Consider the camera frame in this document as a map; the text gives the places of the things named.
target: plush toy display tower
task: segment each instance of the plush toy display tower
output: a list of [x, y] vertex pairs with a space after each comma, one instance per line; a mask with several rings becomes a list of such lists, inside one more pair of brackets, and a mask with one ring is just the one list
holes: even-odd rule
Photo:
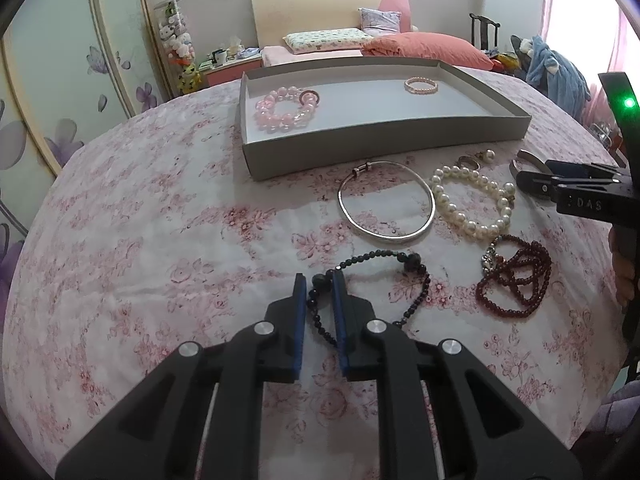
[[187, 19], [180, 11], [180, 0], [165, 0], [154, 7], [158, 34], [173, 85], [180, 95], [200, 89], [202, 78], [195, 64], [195, 51], [187, 30]]

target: red bead necklace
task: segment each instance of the red bead necklace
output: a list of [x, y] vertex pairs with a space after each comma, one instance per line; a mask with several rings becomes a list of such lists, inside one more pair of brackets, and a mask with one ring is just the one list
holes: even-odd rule
[[[513, 242], [520, 246], [509, 260], [505, 260], [495, 253], [496, 245], [502, 241]], [[526, 278], [516, 278], [514, 270], [523, 267], [532, 267], [531, 275]], [[494, 239], [482, 256], [482, 272], [484, 272], [484, 278], [476, 285], [476, 298], [478, 301], [496, 316], [525, 318], [536, 311], [545, 297], [551, 275], [551, 257], [548, 251], [538, 242], [533, 241], [529, 244], [516, 236], [502, 235]], [[508, 310], [490, 300], [485, 295], [484, 290], [491, 280], [508, 287], [525, 309]], [[518, 290], [518, 287], [529, 284], [532, 285], [532, 295], [530, 298], [525, 298]]]

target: sliding wardrobe door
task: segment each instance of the sliding wardrobe door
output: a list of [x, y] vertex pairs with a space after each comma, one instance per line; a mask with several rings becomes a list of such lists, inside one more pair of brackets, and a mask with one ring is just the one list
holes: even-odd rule
[[2, 38], [20, 108], [55, 174], [130, 116], [96, 30], [90, 0], [26, 0]]
[[51, 184], [53, 174], [31, 140], [0, 63], [0, 281], [7, 232], [2, 224], [9, 247], [24, 240]]
[[139, 114], [166, 101], [162, 73], [155, 59], [142, 0], [94, 0], [104, 40], [114, 59], [124, 91]]

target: nightstand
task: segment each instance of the nightstand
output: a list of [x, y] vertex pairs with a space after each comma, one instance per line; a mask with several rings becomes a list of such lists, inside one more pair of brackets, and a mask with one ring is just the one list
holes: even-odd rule
[[242, 77], [244, 72], [260, 68], [262, 66], [262, 54], [247, 57], [245, 59], [234, 59], [227, 61], [222, 66], [214, 66], [213, 69], [200, 72], [207, 79], [209, 86], [216, 86], [222, 83], [233, 81]]

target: human hand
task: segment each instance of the human hand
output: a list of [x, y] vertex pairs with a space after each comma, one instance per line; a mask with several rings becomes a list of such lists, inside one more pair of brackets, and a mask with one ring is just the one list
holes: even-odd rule
[[616, 300], [620, 305], [627, 306], [636, 294], [634, 287], [636, 269], [634, 263], [618, 251], [616, 232], [613, 227], [609, 231], [609, 249], [611, 249], [613, 272], [616, 275]]

